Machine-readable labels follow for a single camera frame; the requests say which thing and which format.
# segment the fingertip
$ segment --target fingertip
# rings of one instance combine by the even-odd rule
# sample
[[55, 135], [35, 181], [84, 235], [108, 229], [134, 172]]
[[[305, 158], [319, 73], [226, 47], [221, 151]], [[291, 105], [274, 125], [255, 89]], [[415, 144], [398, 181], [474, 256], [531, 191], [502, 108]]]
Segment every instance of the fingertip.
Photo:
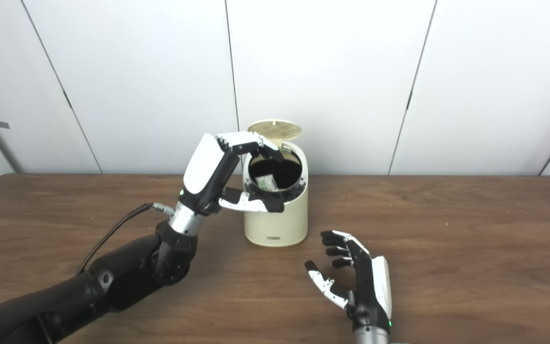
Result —
[[319, 271], [317, 265], [315, 265], [314, 261], [312, 260], [308, 260], [305, 262], [305, 268], [307, 269], [307, 271]]

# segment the robot finger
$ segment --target robot finger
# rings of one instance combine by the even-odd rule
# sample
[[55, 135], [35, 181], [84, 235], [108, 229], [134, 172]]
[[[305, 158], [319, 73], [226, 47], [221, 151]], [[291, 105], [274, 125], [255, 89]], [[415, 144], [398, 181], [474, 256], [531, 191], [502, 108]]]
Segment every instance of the robot finger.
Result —
[[335, 268], [343, 268], [345, 266], [353, 266], [353, 260], [351, 257], [342, 257], [332, 261], [332, 266]]
[[347, 248], [339, 247], [339, 246], [328, 247], [326, 249], [326, 255], [328, 257], [333, 257], [333, 256], [351, 257], [349, 255], [349, 250]]
[[324, 246], [339, 247], [345, 247], [345, 238], [349, 236], [349, 234], [339, 231], [323, 231], [319, 235], [321, 235], [321, 243]]
[[349, 289], [334, 281], [334, 279], [324, 276], [313, 261], [306, 261], [305, 268], [319, 291], [321, 291], [321, 293], [332, 303], [342, 309], [345, 309], [345, 306], [347, 306], [347, 303], [349, 302], [347, 299]]

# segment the wooden table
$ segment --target wooden table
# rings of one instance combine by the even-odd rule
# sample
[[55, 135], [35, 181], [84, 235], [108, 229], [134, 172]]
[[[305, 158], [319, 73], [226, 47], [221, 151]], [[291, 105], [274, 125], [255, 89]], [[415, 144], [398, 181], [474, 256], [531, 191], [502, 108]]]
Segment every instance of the wooden table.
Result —
[[[389, 261], [391, 340], [412, 344], [550, 343], [550, 177], [312, 176], [304, 242], [264, 248], [243, 215], [201, 229], [184, 281], [107, 315], [66, 344], [349, 344], [351, 323], [303, 263], [334, 270], [319, 232], [353, 233]], [[240, 178], [231, 184], [240, 185]], [[67, 279], [115, 222], [147, 201], [175, 204], [179, 176], [0, 177], [0, 302]], [[103, 251], [163, 219], [129, 221]]]

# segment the black robotic arm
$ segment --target black robotic arm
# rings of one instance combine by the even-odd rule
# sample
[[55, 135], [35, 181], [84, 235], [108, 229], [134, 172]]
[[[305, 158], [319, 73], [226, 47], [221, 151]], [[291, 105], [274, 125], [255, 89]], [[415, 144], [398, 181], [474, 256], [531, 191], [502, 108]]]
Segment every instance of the black robotic arm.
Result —
[[278, 147], [257, 133], [242, 131], [217, 137], [205, 134], [186, 169], [184, 189], [175, 209], [147, 203], [125, 217], [154, 208], [169, 214], [170, 219], [161, 222], [153, 235], [99, 257], [85, 270], [88, 258], [102, 240], [76, 276], [0, 303], [0, 344], [59, 342], [108, 312], [124, 311], [161, 287], [181, 281], [196, 253], [197, 234], [204, 218], [221, 207], [282, 212], [281, 199], [264, 199], [225, 188], [240, 161], [238, 155], [246, 153], [283, 159]]

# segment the trash bin opening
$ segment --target trash bin opening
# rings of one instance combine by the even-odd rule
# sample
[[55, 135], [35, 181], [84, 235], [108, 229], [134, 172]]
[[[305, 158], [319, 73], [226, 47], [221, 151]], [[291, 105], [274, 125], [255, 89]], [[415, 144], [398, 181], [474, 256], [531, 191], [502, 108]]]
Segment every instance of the trash bin opening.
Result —
[[303, 172], [301, 159], [294, 152], [285, 154], [284, 157], [282, 162], [262, 157], [251, 158], [247, 166], [247, 174], [254, 185], [258, 185], [256, 178], [272, 174], [279, 191], [293, 187], [301, 179]]

